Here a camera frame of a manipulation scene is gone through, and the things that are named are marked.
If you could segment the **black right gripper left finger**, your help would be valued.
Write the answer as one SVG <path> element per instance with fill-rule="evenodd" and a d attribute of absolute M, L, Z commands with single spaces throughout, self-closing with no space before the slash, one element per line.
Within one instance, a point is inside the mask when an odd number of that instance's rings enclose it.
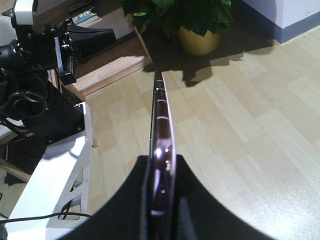
<path fill-rule="evenodd" d="M 61 240 L 147 240 L 146 171 L 149 157 L 137 157 L 117 192 L 93 216 Z"/>

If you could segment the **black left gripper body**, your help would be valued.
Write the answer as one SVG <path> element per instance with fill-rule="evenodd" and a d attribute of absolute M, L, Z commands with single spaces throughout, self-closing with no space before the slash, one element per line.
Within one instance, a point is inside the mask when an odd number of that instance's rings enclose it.
<path fill-rule="evenodd" d="M 112 28 L 87 28 L 66 19 L 46 33 L 44 63 L 46 69 L 57 69 L 64 85 L 75 83 L 74 65 L 86 64 L 116 42 Z"/>

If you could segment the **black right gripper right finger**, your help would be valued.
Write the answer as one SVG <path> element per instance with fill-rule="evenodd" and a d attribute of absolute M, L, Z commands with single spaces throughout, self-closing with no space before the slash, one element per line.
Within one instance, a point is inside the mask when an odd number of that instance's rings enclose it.
<path fill-rule="evenodd" d="M 182 155 L 176 156 L 172 219 L 174 240 L 270 240 L 216 200 L 192 172 Z"/>

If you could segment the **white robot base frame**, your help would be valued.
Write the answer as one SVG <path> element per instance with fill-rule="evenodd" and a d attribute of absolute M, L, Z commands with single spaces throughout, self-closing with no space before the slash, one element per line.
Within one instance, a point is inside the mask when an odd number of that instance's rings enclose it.
<path fill-rule="evenodd" d="M 84 130 L 49 145 L 25 186 L 10 217 L 26 218 L 60 213 L 78 199 L 81 213 L 88 212 L 93 129 L 90 108 L 80 103 Z M 57 240 L 86 221 L 46 219 L 11 222 L 5 225 L 9 240 Z"/>

